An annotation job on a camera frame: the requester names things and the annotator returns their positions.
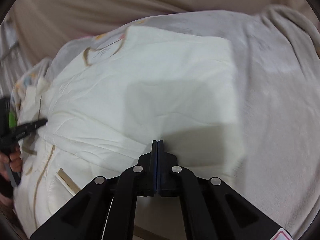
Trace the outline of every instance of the fleece blanket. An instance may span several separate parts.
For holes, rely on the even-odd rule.
[[[218,36],[231,42],[247,153],[234,173],[233,187],[298,239],[320,208],[320,60],[317,55],[320,36],[316,28],[298,12],[282,6],[268,7],[255,16],[204,11],[150,17],[129,25],[136,24],[177,33]],[[66,44],[44,78],[53,80],[58,74],[55,70],[60,72],[88,44],[98,48],[119,40],[129,25],[103,37]],[[16,102],[23,101],[25,93],[22,94],[14,93],[12,97]],[[15,107],[22,117],[23,111],[18,105]],[[47,147],[45,150],[50,155],[52,148],[45,141],[40,143],[41,140],[36,140],[37,147]],[[37,160],[28,155],[24,171],[32,174]],[[43,183],[42,175],[39,174],[39,185]],[[21,190],[16,191],[16,199],[28,192],[28,176],[24,176],[24,180],[26,183],[21,185]],[[20,205],[16,208],[21,220],[27,219],[23,214],[29,206],[23,201],[17,201],[16,205]],[[164,229],[158,224],[154,232]]]

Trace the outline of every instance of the white garment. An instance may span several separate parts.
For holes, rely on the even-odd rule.
[[[57,179],[59,168],[82,188],[135,165],[152,140],[164,139],[166,151],[197,176],[232,184],[244,156],[234,74],[227,40],[146,26],[77,56],[42,96],[45,154],[28,181],[34,228],[72,197]]]

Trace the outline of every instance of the red and white label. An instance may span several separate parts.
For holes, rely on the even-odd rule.
[[[293,240],[292,237],[285,231],[283,228],[279,229],[279,231],[271,238],[271,240]]]

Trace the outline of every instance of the person's arm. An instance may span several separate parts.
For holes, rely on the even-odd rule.
[[[16,146],[15,150],[15,152],[10,154],[10,158],[2,152],[0,152],[0,176],[2,176],[7,181],[10,181],[10,179],[4,167],[4,163],[10,163],[12,171],[18,172],[22,170],[22,160],[20,158],[21,152],[19,146]],[[13,199],[7,198],[2,194],[0,194],[0,201],[6,206],[13,205]]]

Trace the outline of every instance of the bed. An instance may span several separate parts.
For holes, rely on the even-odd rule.
[[[226,26],[225,23],[232,22],[230,19],[234,17],[238,25]],[[317,56],[319,33],[312,27],[312,24],[305,24],[305,22],[307,22],[306,19],[298,17],[291,10],[272,7],[255,17],[215,11],[151,17],[131,23],[131,25],[152,26],[178,33],[194,34],[193,31],[196,31],[199,36],[220,36],[232,41],[239,72],[236,86],[240,95],[240,115],[245,127],[244,141],[248,151],[247,160],[237,170],[234,187],[272,219],[288,228],[296,239],[299,239],[305,232],[301,239],[308,237],[308,234],[316,233],[314,228],[316,228],[316,215],[319,210],[317,207],[319,193],[317,193],[316,182],[318,159],[312,154],[316,152],[317,144],[311,143],[317,141],[318,131],[315,121],[317,120],[318,99],[314,91],[318,86],[316,66],[319,64]],[[220,28],[214,29],[212,25],[220,26]],[[88,46],[106,46],[119,39],[126,27],[104,36],[72,41],[61,49],[52,64],[42,62],[38,68],[45,68],[45,75],[49,75],[47,79],[52,81],[64,66]],[[268,48],[268,44],[274,42],[271,33],[282,37],[284,47],[291,49],[293,47],[294,53],[291,54],[290,59],[283,59],[281,51],[277,54],[274,49]],[[303,42],[304,46],[300,46],[300,42],[296,42],[295,39],[306,42]],[[271,63],[264,61],[268,58],[268,54],[261,55],[261,52],[267,49],[278,55]],[[258,66],[261,66],[261,62],[264,62],[263,66],[270,67],[274,64],[281,67],[259,70]],[[286,69],[288,65],[296,72],[292,73],[293,69],[291,72]],[[285,115],[278,115],[280,109]],[[291,114],[291,109],[295,109],[296,112]],[[299,127],[297,133],[293,131],[295,126]],[[278,152],[286,152],[286,154],[279,155]],[[76,181],[70,171],[68,172],[68,168],[64,169]],[[281,176],[277,173],[279,170],[282,171]],[[79,181],[76,182],[80,187],[84,186]]]

